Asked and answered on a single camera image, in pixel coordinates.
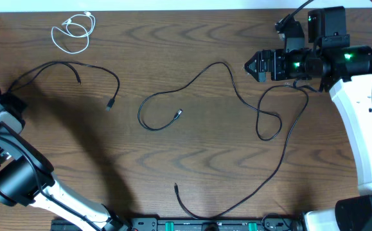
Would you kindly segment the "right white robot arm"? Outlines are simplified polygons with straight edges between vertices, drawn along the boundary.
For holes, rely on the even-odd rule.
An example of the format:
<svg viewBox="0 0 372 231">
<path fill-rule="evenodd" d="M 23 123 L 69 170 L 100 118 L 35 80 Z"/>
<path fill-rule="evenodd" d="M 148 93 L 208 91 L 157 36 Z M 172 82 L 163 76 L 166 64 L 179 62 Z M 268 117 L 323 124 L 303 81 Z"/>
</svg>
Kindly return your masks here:
<svg viewBox="0 0 372 231">
<path fill-rule="evenodd" d="M 308 13 L 304 33 L 293 15 L 276 23 L 285 46 L 256 52 L 245 71 L 256 81 L 320 79 L 344 123 L 357 169 L 359 195 L 334 208 L 305 212 L 292 230 L 372 230 L 372 49 L 352 46 L 341 6 Z"/>
</svg>

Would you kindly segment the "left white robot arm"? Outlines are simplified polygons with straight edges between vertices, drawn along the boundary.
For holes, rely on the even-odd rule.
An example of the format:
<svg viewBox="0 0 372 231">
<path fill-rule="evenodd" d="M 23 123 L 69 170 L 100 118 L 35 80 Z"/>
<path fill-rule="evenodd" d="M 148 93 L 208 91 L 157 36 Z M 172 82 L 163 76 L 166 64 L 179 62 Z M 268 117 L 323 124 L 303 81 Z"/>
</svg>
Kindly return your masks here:
<svg viewBox="0 0 372 231">
<path fill-rule="evenodd" d="M 0 89 L 0 203 L 48 210 L 80 230 L 130 230 L 128 221 L 57 178 L 50 161 L 21 137 L 22 106 L 7 97 Z"/>
</svg>

